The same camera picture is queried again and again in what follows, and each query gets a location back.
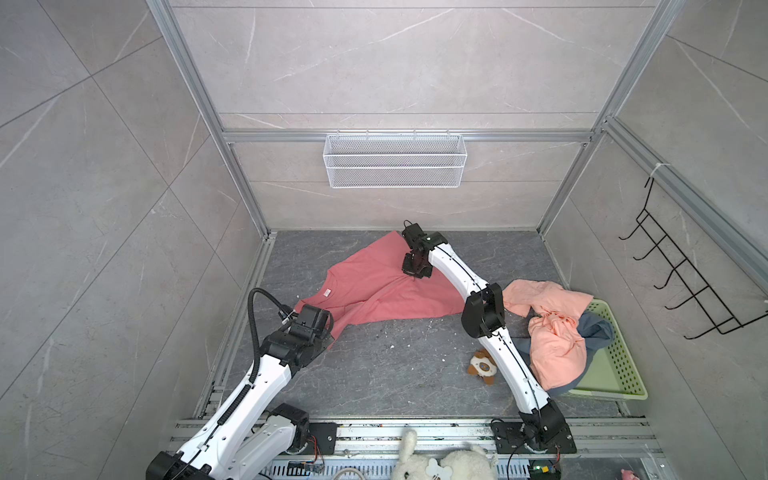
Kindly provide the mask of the dark pink t-shirt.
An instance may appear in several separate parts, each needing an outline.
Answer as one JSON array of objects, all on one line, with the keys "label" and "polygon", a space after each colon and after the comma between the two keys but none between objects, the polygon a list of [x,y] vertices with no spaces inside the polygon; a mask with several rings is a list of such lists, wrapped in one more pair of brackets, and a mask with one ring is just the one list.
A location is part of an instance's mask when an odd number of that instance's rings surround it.
[{"label": "dark pink t-shirt", "polygon": [[441,272],[425,278],[402,272],[408,251],[400,234],[388,233],[332,266],[319,291],[295,310],[309,305],[329,311],[335,339],[349,325],[460,314],[465,300]]}]

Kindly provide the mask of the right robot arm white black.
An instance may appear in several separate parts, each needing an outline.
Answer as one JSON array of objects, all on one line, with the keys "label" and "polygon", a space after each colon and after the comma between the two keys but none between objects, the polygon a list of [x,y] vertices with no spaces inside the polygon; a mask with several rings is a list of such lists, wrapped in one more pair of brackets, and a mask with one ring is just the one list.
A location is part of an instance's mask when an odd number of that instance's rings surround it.
[{"label": "right robot arm white black", "polygon": [[403,272],[425,278],[438,270],[450,281],[464,300],[461,324],[465,332],[490,354],[512,392],[521,426],[517,432],[505,429],[499,436],[514,452],[525,447],[533,453],[575,453],[573,435],[564,415],[535,379],[512,341],[505,324],[501,287],[477,275],[442,234],[426,233],[409,220],[403,225],[402,236],[409,248]]}]

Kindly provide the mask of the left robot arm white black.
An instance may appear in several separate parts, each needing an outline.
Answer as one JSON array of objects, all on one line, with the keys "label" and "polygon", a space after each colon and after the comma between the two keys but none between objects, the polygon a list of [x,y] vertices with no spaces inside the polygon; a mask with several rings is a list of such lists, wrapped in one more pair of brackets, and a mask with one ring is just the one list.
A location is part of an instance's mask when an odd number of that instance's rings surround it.
[{"label": "left robot arm white black", "polygon": [[267,336],[252,367],[207,423],[177,452],[161,452],[150,462],[147,479],[254,479],[284,453],[311,447],[309,415],[281,404],[262,425],[269,404],[331,340],[332,314],[306,305]]}]

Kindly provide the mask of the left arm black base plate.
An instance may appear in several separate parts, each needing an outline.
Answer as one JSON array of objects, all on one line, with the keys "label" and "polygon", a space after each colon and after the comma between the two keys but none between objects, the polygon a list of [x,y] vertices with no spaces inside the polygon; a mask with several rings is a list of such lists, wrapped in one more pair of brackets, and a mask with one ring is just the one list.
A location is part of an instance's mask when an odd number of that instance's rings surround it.
[{"label": "left arm black base plate", "polygon": [[295,428],[293,440],[285,450],[289,455],[332,455],[335,451],[339,425],[334,422],[291,423]]}]

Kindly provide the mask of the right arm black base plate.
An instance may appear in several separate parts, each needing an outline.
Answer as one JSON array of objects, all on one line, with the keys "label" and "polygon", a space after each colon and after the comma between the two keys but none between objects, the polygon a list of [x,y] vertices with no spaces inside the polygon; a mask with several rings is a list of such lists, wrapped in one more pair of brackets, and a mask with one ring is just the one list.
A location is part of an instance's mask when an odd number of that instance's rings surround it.
[{"label": "right arm black base plate", "polygon": [[575,454],[577,447],[567,424],[536,429],[522,421],[493,419],[489,427],[499,454]]}]

